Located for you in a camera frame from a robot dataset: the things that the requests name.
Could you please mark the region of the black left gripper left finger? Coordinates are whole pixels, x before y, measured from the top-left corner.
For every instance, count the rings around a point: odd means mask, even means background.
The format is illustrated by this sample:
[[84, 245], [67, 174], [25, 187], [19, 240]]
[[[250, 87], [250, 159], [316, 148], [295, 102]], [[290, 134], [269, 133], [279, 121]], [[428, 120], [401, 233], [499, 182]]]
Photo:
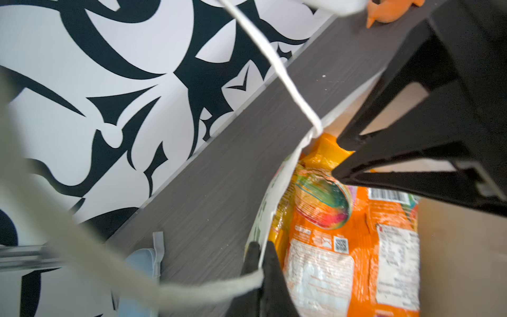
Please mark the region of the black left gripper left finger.
[[[246, 256], [242, 266], [241, 277], [251, 277], [254, 273], [263, 273], [260, 266], [261, 246], [257, 242], [248, 244]], [[261, 295], [264, 279], [255, 282], [246, 292], [233, 298], [225, 316], [261, 316]]]

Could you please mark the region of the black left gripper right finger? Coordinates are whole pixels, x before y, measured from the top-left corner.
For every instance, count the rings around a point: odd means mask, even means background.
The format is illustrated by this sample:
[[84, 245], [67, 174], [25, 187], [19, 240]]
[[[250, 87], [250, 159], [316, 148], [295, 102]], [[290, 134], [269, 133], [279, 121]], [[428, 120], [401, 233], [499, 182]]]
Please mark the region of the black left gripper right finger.
[[260, 291], [259, 316], [299, 316], [271, 241], [266, 244], [262, 269], [264, 282]]

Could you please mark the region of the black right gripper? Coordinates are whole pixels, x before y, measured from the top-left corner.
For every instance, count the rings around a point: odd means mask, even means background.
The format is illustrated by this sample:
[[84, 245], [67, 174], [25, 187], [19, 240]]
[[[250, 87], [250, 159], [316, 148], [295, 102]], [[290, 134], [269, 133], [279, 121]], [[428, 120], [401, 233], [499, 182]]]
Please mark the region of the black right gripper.
[[[351, 156], [332, 174], [348, 185], [505, 216], [506, 2], [446, 1], [430, 23], [408, 33], [337, 138]], [[455, 68], [471, 99], [454, 81]], [[387, 128], [364, 134], [411, 83], [431, 93]]]

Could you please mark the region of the orange snack packet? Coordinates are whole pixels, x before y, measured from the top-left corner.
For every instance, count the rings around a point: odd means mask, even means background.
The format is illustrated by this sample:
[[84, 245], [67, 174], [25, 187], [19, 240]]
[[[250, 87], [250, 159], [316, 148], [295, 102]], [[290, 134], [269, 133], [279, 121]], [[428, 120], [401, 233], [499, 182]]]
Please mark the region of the orange snack packet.
[[418, 316], [418, 199], [298, 167], [284, 275], [300, 316]]

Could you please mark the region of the yellow snack packet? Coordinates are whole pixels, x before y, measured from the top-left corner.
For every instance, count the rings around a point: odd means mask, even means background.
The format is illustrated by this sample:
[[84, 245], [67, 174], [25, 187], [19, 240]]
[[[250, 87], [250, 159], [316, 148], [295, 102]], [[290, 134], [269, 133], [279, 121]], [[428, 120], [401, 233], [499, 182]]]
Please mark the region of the yellow snack packet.
[[[353, 151], [346, 151], [336, 144], [335, 137], [324, 133], [315, 142], [309, 154], [302, 153], [299, 157], [296, 170], [303, 168], [317, 168], [333, 170], [338, 164], [353, 154]], [[268, 240], [271, 241], [276, 250], [281, 268], [284, 268], [286, 254], [289, 248], [289, 232], [293, 220], [294, 207], [294, 184], [296, 173], [294, 172], [289, 182], [289, 187], [283, 194], [269, 231]]]

